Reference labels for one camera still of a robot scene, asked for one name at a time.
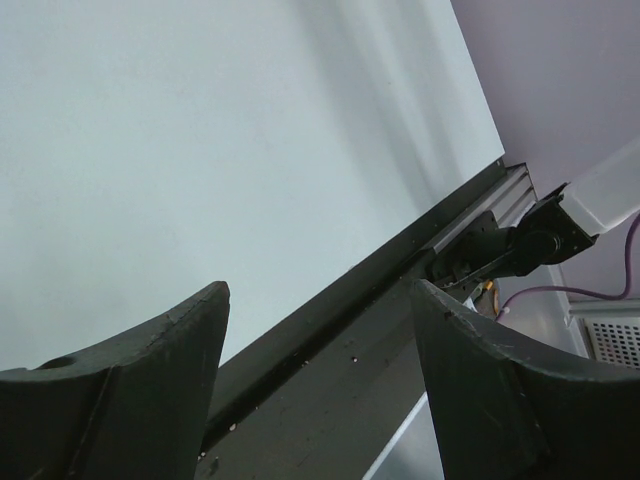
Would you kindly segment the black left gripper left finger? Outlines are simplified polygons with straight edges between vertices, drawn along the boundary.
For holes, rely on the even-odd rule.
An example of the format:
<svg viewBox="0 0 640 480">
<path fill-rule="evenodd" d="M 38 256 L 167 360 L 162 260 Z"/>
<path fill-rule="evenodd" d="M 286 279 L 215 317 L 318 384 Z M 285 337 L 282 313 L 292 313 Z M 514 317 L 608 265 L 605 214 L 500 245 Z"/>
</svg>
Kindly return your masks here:
<svg viewBox="0 0 640 480">
<path fill-rule="evenodd" d="M 214 282 L 38 368 L 1 374 L 5 479 L 190 479 L 230 310 Z"/>
</svg>

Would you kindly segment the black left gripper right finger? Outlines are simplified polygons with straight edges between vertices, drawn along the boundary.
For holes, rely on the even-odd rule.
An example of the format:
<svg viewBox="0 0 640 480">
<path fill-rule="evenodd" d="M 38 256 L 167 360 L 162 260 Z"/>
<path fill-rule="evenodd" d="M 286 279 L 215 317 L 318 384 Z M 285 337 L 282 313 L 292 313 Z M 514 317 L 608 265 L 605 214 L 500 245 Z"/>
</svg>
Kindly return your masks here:
<svg viewBox="0 0 640 480">
<path fill-rule="evenodd" d="M 639 374 L 548 346 L 425 280 L 415 338 L 448 479 L 635 479 Z"/>
</svg>

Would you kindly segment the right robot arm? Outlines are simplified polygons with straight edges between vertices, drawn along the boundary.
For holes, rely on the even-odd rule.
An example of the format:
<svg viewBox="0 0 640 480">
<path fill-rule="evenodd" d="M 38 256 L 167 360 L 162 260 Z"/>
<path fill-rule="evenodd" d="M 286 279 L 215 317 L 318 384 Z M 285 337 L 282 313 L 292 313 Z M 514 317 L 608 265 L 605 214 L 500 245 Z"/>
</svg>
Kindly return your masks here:
<svg viewBox="0 0 640 480">
<path fill-rule="evenodd" d="M 602 300 L 621 300 L 632 287 L 631 248 L 639 228 L 639 141 L 634 140 L 533 204 L 513 226 L 480 213 L 438 251 L 426 278 L 449 295 L 466 295 L 487 280 L 523 277 L 593 247 L 598 238 L 633 217 L 624 247 L 625 287 L 618 295 L 564 287 Z"/>
</svg>

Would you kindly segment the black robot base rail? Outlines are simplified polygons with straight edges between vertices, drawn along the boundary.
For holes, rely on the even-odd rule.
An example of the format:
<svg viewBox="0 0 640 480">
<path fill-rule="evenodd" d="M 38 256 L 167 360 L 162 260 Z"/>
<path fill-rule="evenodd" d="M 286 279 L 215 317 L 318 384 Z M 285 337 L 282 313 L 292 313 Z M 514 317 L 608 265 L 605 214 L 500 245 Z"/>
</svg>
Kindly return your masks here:
<svg viewBox="0 0 640 480">
<path fill-rule="evenodd" d="M 412 283 L 482 213 L 533 198 L 524 166 L 493 163 L 224 364 L 196 477 L 364 477 L 424 391 Z"/>
</svg>

